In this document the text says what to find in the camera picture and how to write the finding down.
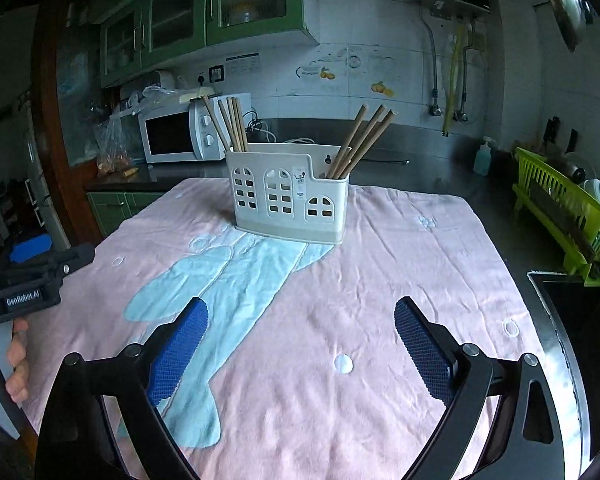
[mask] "wooden door frame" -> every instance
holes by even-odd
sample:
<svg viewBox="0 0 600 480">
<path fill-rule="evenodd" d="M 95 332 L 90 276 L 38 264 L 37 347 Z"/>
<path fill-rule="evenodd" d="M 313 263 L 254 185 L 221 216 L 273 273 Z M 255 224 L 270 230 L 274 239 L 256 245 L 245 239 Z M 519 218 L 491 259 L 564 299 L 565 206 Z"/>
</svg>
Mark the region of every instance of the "wooden door frame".
<svg viewBox="0 0 600 480">
<path fill-rule="evenodd" d="M 56 85 L 58 38 L 69 4 L 46 0 L 38 7 L 31 48 L 31 115 L 49 194 L 72 246 L 102 241 L 84 184 L 97 176 L 95 160 L 70 167 L 64 148 Z"/>
</svg>

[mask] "green dish rack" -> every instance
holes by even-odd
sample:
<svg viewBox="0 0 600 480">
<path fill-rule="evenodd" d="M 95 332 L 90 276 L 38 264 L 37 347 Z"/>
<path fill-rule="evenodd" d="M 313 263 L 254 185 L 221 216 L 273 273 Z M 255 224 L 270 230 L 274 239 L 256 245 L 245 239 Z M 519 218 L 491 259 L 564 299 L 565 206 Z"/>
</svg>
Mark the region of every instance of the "green dish rack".
<svg viewBox="0 0 600 480">
<path fill-rule="evenodd" d="M 564 250 L 564 269 L 568 274 L 580 274 L 585 286 L 600 286 L 600 203 L 581 187 L 546 164 L 545 157 L 516 149 L 518 183 L 513 185 L 515 211 L 526 206 L 547 228 Z M 529 183 L 535 180 L 559 205 L 573 216 L 594 251 L 587 262 L 569 235 L 564 234 L 529 197 Z"/>
</svg>

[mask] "microwave door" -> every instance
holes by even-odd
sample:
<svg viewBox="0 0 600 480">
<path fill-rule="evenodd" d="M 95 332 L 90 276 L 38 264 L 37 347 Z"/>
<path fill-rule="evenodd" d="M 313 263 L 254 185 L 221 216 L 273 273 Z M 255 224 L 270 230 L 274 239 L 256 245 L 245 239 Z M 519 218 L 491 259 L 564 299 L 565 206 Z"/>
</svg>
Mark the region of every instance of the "microwave door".
<svg viewBox="0 0 600 480">
<path fill-rule="evenodd" d="M 200 142 L 200 117 L 198 116 L 198 107 L 189 104 L 189 133 L 191 134 L 191 145 L 193 146 L 193 154 L 196 160 L 205 160 L 202 153 L 202 144 Z"/>
</svg>

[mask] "plastic bag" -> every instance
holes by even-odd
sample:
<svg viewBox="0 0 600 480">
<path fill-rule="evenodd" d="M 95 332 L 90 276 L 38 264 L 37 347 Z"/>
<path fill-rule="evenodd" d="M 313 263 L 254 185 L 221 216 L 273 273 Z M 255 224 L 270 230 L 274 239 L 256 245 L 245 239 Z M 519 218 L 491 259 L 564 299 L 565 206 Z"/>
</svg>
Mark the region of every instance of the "plastic bag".
<svg viewBox="0 0 600 480">
<path fill-rule="evenodd" d="M 126 170 L 131 166 L 128 139 L 122 130 L 119 114 L 113 113 L 107 121 L 96 126 L 95 135 L 100 147 L 97 159 L 98 175 Z"/>
</svg>

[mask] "microwave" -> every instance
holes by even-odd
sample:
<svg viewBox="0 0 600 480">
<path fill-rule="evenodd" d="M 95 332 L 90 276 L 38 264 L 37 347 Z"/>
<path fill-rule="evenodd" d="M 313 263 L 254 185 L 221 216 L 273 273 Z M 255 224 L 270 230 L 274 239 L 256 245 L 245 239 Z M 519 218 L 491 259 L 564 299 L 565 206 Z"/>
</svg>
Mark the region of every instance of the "microwave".
<svg viewBox="0 0 600 480">
<path fill-rule="evenodd" d="M 227 143 L 231 138 L 226 130 L 218 101 L 226 98 L 240 101 L 242 113 L 251 110 L 251 94 L 232 94 L 210 97 L 209 102 Z M 222 160 L 224 147 L 202 99 L 188 103 L 168 104 L 138 114 L 140 136 L 147 163 Z"/>
</svg>

